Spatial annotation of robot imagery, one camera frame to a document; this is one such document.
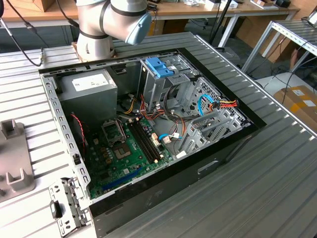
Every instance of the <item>metal bracket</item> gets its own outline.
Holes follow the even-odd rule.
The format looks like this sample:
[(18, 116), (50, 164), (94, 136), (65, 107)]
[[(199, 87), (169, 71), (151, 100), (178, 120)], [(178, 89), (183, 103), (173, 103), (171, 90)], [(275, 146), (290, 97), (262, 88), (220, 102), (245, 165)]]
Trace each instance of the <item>metal bracket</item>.
[(77, 178), (61, 178), (49, 187), (49, 191), (52, 216), (58, 219), (62, 237), (91, 223), (89, 210), (81, 210), (79, 206), (79, 199), (83, 199), (84, 193)]
[(28, 146), (22, 123), (0, 122), (0, 202), (34, 189)]

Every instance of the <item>ram slot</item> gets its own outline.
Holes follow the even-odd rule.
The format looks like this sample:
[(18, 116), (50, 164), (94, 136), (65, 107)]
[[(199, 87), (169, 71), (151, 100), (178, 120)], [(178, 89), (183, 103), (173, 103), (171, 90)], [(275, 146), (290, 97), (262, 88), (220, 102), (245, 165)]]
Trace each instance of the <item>ram slot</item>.
[(138, 142), (141, 150), (147, 157), (150, 164), (154, 163), (155, 160), (160, 160), (160, 156), (153, 143), (150, 141), (148, 136), (143, 131), (142, 126), (139, 122), (128, 124), (128, 128), (131, 131), (133, 137)]

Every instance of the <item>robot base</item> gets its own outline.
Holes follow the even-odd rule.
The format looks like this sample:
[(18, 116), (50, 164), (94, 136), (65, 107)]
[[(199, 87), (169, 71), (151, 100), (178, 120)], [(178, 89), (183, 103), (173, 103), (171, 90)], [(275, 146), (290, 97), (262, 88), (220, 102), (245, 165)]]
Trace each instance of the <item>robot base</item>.
[(79, 34), (76, 48), (82, 61), (105, 60), (114, 55), (111, 36), (104, 39), (92, 39)]

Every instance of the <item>motherboard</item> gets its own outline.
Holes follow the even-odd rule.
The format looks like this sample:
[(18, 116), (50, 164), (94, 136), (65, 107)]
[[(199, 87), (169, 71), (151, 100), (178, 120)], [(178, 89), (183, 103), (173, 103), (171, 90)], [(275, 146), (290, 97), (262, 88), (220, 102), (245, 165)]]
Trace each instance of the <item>motherboard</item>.
[(86, 135), (89, 148), (85, 164), (91, 177), (92, 199), (173, 160), (162, 144), (154, 142), (155, 132), (145, 118), (107, 124), (103, 124), (102, 130)]

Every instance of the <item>gray metal table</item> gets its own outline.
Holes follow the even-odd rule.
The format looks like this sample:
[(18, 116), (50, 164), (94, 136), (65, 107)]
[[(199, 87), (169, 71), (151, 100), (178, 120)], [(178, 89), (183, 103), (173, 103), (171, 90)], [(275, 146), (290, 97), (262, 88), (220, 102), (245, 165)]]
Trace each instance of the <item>gray metal table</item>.
[[(316, 135), (191, 33), (115, 42), (122, 56), (186, 47), (268, 124), (236, 158), (108, 237), (313, 237), (317, 233)], [(39, 51), (32, 51), (36, 59)], [(49, 49), (46, 66), (78, 62), (71, 47)], [(1, 237), (59, 237), (47, 187), (72, 171), (37, 69), (21, 53), (0, 55), (0, 120), (27, 127), (36, 188), (0, 203)], [(72, 237), (95, 237), (87, 227)]]
[(257, 55), (262, 44), (265, 42), (272, 29), (276, 30), (277, 33), (264, 51), (262, 55), (263, 57), (266, 57), (266, 55), (276, 42), (277, 38), (281, 34), (306, 50), (305, 54), (295, 64), (292, 72), (294, 72), (298, 68), (298, 66), (301, 65), (301, 63), (308, 56), (309, 53), (317, 56), (317, 30), (310, 26), (309, 23), (302, 20), (271, 21), (264, 31), (263, 35), (259, 39), (257, 45), (254, 47), (250, 56), (248, 57), (246, 63), (243, 65), (242, 72), (247, 72), (254, 60), (254, 57)]

